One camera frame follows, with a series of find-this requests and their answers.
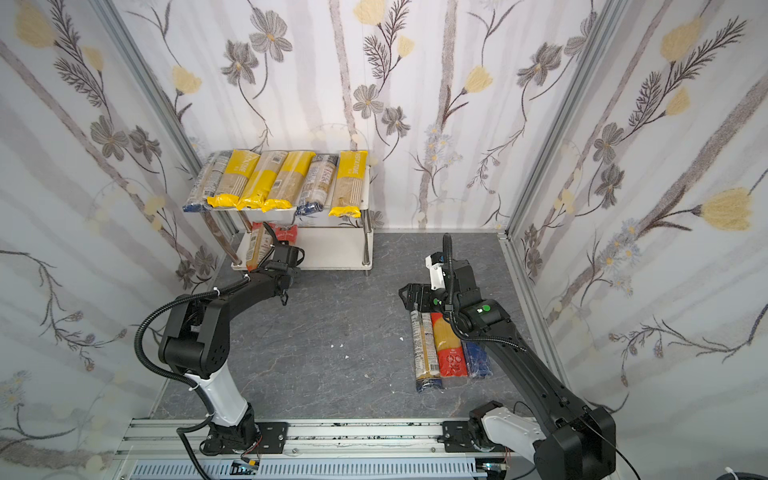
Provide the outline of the red Barilla spaghetti bag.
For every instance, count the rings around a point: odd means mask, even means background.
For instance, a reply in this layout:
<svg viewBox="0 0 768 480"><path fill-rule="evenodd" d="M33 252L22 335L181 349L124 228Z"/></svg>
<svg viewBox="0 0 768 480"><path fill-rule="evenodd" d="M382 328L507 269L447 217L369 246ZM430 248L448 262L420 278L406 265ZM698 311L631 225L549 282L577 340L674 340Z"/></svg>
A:
<svg viewBox="0 0 768 480"><path fill-rule="evenodd" d="M451 325L440 313L431 313L430 320L441 376L468 377L463 346Z"/></svg>

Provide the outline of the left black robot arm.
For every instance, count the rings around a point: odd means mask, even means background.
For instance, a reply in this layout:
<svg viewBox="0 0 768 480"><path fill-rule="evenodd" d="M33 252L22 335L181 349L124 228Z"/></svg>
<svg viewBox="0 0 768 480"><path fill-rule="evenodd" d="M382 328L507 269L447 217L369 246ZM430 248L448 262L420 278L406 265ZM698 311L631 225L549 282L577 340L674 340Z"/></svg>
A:
<svg viewBox="0 0 768 480"><path fill-rule="evenodd" d="M215 289L206 298L180 296L180 303L170 308L158 357L204 402L209 433L200 446L203 454L244 454L261 440L253 407L229 370L230 323L261 301L276 297L286 303L304 257L301 248L280 242L263 266L246 273L241 282Z"/></svg>

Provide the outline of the yellow band spaghetti bag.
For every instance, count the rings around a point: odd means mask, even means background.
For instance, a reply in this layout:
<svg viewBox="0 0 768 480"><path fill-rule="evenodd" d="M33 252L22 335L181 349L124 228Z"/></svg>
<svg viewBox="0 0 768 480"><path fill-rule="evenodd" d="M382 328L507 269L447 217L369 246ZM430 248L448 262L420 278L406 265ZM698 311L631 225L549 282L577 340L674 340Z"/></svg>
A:
<svg viewBox="0 0 768 480"><path fill-rule="evenodd" d="M237 210L260 210L263 207L287 156L288 152L282 150L267 151L260 156L236 204Z"/></svg>

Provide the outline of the long yellow spaghetti bag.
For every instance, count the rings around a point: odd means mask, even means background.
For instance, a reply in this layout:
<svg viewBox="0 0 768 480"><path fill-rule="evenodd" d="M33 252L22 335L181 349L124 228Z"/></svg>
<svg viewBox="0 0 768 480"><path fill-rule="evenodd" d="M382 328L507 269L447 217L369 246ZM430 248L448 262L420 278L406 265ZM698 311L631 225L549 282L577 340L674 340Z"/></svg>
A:
<svg viewBox="0 0 768 480"><path fill-rule="evenodd" d="M359 218L362 211L363 189L367 184L367 151L342 151L339 155L331 217Z"/></svg>

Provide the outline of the blue gold spaghetti bag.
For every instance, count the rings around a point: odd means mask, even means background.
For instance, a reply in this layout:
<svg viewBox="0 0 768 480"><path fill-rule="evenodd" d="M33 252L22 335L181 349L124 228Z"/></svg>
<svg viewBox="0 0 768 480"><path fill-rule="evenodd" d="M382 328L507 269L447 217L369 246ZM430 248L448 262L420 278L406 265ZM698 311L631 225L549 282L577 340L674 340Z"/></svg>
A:
<svg viewBox="0 0 768 480"><path fill-rule="evenodd" d="M416 391L442 389L443 382L434 343L434 332L429 313L410 312L414 345L414 372Z"/></svg>
<svg viewBox="0 0 768 480"><path fill-rule="evenodd" d="M312 159L297 200L297 216L312 215L323 210L338 162L338 154L318 154Z"/></svg>

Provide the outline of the red spaghetti bag white label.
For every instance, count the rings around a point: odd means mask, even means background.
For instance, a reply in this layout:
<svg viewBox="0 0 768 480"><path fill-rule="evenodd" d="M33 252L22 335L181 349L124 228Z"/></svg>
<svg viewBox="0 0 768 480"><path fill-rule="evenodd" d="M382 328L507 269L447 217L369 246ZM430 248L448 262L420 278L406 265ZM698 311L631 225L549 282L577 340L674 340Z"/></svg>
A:
<svg viewBox="0 0 768 480"><path fill-rule="evenodd" d="M273 238L263 223L254 223L246 251L246 269L256 270L268 256L273 246Z"/></svg>

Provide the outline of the yellow spaghetti bag barcode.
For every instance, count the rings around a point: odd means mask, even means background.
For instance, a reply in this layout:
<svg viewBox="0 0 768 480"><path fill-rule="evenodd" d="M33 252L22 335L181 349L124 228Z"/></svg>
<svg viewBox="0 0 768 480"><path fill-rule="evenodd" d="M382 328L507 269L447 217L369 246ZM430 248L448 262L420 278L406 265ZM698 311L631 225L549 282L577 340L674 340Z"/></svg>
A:
<svg viewBox="0 0 768 480"><path fill-rule="evenodd" d="M263 202L263 212L295 207L315 156L313 151L290 151L287 154L269 195Z"/></svg>

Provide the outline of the clear grey labelled spaghetti bag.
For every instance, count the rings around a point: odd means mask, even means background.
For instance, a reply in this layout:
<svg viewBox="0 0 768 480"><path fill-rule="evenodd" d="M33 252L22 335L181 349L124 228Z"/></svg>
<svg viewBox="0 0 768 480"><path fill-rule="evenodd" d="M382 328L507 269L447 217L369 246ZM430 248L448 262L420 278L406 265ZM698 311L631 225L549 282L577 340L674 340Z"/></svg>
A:
<svg viewBox="0 0 768 480"><path fill-rule="evenodd" d="M232 154L232 150L220 150L207 157L185 204L182 206L183 212L199 213L212 209L208 203L208 198L214 196Z"/></svg>

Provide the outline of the yellow Pastatime spaghetti bag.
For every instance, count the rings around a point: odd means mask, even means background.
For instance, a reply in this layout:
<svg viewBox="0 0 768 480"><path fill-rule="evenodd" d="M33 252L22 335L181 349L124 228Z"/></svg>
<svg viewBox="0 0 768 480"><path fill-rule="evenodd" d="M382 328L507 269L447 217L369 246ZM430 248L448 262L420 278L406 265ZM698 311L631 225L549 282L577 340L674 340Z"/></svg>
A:
<svg viewBox="0 0 768 480"><path fill-rule="evenodd" d="M259 159L260 155L250 150L233 150L214 194L207 198L208 204L213 208L234 208Z"/></svg>

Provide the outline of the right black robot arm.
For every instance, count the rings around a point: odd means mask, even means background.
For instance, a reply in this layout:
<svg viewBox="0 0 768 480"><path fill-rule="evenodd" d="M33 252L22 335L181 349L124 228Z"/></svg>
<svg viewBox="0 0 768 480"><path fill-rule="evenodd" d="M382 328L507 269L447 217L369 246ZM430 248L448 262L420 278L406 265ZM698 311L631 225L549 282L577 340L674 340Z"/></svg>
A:
<svg viewBox="0 0 768 480"><path fill-rule="evenodd" d="M398 292L408 309L439 314L462 341L484 348L512 381L533 417L490 401L469 416L462 434L446 444L477 451L506 448L532 463L542 479L604 479L617 466L616 425L603 407L590 407L527 345L508 312L485 299L471 265L436 252L425 260L427 284Z"/></svg>

